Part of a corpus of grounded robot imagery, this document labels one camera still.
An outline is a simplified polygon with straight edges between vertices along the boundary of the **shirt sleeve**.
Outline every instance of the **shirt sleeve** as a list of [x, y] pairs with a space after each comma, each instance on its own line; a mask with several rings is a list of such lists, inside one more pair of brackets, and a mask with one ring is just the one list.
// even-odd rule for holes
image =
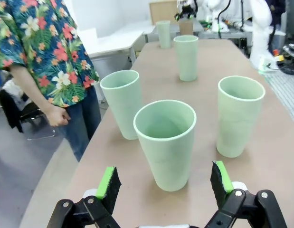
[[26, 56], [18, 37], [17, 25], [5, 1], [0, 1], [0, 69], [12, 64], [26, 66]]

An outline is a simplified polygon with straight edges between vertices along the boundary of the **mint green tumbler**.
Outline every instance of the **mint green tumbler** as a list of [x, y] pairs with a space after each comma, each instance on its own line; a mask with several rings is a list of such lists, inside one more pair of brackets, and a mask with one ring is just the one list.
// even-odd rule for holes
[[138, 72], [122, 70], [106, 76], [100, 87], [125, 139], [137, 139], [133, 127], [135, 114], [143, 106]]
[[156, 23], [160, 45], [162, 49], [171, 48], [170, 21], [163, 20]]
[[198, 40], [198, 37], [192, 35], [174, 38], [181, 81], [191, 82], [198, 77]]
[[138, 111], [134, 128], [157, 185], [178, 191], [189, 178], [196, 114], [175, 100], [150, 103]]
[[217, 150], [228, 158], [242, 154], [261, 112], [265, 89], [243, 76], [225, 77], [218, 83], [219, 132]]

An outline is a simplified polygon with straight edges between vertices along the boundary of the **long table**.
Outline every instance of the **long table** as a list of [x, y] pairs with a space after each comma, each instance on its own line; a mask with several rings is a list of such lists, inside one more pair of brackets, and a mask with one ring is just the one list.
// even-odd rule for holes
[[[196, 141], [188, 184], [178, 192], [157, 187], [138, 140], [124, 139], [108, 109], [95, 132], [67, 190], [66, 198], [79, 201], [97, 188], [108, 166], [117, 166], [122, 186], [113, 217], [122, 228], [139, 225], [191, 224], [204, 227], [217, 210], [211, 188], [212, 160], [222, 160], [232, 181], [244, 182], [251, 193], [275, 193], [288, 227], [294, 227], [294, 122], [264, 78], [228, 40], [200, 40], [198, 80], [178, 79], [174, 49], [149, 43], [133, 66], [140, 73], [145, 103], [177, 99], [197, 113]], [[236, 159], [216, 151], [218, 81], [230, 75], [256, 79], [266, 89], [262, 113], [244, 153]], [[250, 227], [238, 220], [235, 228]]]

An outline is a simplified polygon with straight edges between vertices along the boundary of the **floral shirt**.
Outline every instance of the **floral shirt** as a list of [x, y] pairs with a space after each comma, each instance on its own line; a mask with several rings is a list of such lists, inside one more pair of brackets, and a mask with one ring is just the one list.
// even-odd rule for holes
[[28, 68], [45, 98], [68, 107], [99, 81], [63, 0], [0, 0], [0, 69]]

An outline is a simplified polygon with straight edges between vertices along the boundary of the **person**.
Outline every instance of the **person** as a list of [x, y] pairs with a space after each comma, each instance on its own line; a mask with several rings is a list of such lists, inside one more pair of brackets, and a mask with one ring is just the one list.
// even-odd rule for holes
[[10, 70], [79, 161], [101, 121], [99, 77], [63, 0], [0, 0], [0, 69]]
[[[275, 24], [276, 30], [281, 29], [281, 15], [285, 12], [285, 0], [266, 0], [271, 14], [272, 14], [272, 23]], [[276, 49], [279, 49], [279, 36], [275, 35], [271, 44], [271, 52]]]

